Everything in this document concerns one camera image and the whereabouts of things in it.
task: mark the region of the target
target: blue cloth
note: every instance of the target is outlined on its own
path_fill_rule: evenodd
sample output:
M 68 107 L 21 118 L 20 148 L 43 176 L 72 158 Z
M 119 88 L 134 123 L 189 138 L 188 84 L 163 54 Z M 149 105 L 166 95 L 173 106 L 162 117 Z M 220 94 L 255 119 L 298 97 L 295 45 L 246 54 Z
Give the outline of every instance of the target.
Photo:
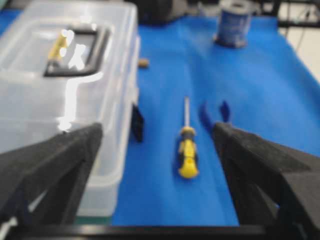
M 0 10 L 0 36 L 20 13 L 20 10 Z
M 20 11 L 0 12 L 0 33 Z M 226 101 L 236 127 L 320 156 L 320 88 L 277 33 L 277 20 L 255 17 L 248 46 L 212 42 L 216 19 L 185 17 L 165 26 L 140 26 L 138 72 L 144 142 L 129 140 L 113 225 L 237 225 L 238 220 L 212 140 L 199 117 L 208 102 L 221 121 Z M 190 97 L 197 132 L 197 178 L 177 174 L 183 100 Z

